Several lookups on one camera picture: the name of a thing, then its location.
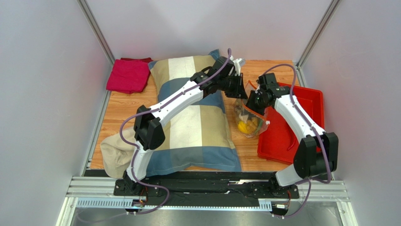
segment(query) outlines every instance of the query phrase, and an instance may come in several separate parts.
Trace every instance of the white wall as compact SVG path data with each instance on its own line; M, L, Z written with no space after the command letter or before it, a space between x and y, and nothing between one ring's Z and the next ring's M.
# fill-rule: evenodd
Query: white wall
M336 177L362 226L400 225L401 2L340 3L303 68L339 136Z
M298 60L330 0L88 0L114 56Z
M0 225L54 225L111 66L76 1L0 5Z

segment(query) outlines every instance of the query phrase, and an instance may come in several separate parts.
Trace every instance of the plaid pillow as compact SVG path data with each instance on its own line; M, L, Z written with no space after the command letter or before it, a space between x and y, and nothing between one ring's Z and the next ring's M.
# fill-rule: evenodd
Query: plaid pillow
M212 66L219 57L218 50L214 50L207 56L150 62L158 101L176 92L195 72ZM241 171L220 91L185 108L163 130L166 140L153 153L147 176L170 174L189 166Z

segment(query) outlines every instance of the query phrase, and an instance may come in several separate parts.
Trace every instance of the red tray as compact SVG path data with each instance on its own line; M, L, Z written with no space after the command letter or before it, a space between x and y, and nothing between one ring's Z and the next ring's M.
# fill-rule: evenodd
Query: red tray
M306 113L324 128L323 94L319 90L295 86L294 95ZM259 158L293 163L295 152L298 149L298 140L284 118L276 110L269 107L267 120L270 125L265 132L259 135L257 155Z

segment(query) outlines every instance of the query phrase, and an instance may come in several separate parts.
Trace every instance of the transparent bag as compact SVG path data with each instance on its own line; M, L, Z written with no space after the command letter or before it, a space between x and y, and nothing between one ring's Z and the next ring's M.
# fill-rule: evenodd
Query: transparent bag
M256 87L248 81L245 86L248 96L252 90L256 90ZM266 119L268 110L265 109L264 115L260 115L246 107L246 104L247 100L244 99L236 99L234 101L233 107L237 128L246 137L259 136L269 126L270 122Z

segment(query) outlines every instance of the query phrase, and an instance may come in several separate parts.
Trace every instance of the pink folded cloth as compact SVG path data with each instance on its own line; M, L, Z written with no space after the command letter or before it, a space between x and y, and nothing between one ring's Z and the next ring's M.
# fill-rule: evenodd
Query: pink folded cloth
M106 89L128 94L142 92L148 82L150 75L148 62L151 61L150 58L116 60Z

